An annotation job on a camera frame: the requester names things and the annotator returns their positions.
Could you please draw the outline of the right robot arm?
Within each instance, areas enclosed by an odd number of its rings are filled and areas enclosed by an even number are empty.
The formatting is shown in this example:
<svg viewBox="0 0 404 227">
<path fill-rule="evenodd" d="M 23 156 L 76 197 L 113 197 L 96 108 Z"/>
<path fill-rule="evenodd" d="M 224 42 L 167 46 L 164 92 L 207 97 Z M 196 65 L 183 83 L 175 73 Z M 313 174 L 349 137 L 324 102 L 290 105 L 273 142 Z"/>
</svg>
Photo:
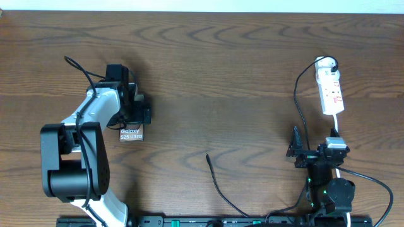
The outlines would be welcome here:
<svg viewBox="0 0 404 227">
<path fill-rule="evenodd" d="M 335 129 L 325 143 L 316 150 L 304 149 L 296 127 L 292 130 L 287 157 L 295 158 L 296 168 L 308 171 L 307 199 L 312 203 L 313 212 L 307 215 L 309 226 L 347 226 L 352 211 L 355 184 L 341 177 L 334 177 L 333 170 L 343 164 L 350 152 L 342 137 Z"/>
</svg>

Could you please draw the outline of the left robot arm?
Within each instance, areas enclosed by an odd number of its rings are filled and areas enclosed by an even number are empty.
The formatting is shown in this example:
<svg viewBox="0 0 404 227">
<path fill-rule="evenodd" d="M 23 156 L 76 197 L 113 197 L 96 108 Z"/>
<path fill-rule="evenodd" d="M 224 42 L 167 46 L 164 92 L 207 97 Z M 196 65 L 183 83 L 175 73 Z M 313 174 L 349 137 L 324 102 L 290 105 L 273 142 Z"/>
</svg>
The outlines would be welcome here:
<svg viewBox="0 0 404 227">
<path fill-rule="evenodd" d="M 150 109 L 136 83 L 99 82 L 78 108 L 40 131 L 42 186 L 47 197 L 80 208 L 93 226 L 137 226 L 128 205 L 110 188 L 103 132 L 116 124 L 125 140 L 131 126 L 150 123 Z"/>
</svg>

